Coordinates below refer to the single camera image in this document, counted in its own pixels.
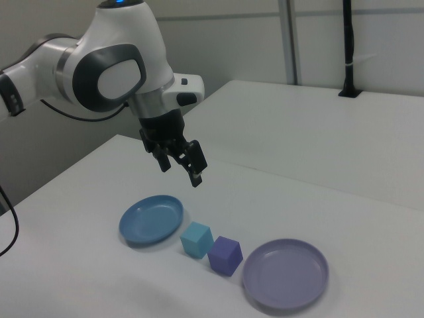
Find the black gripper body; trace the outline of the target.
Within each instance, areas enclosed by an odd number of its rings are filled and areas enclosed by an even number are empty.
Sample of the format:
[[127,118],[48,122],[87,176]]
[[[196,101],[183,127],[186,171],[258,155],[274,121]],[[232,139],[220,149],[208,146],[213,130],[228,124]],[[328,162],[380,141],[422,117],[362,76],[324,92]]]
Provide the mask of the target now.
[[183,131],[185,123],[180,110],[172,110],[164,115],[153,118],[140,118],[140,136],[148,153],[156,146],[174,148],[182,153],[187,144]]

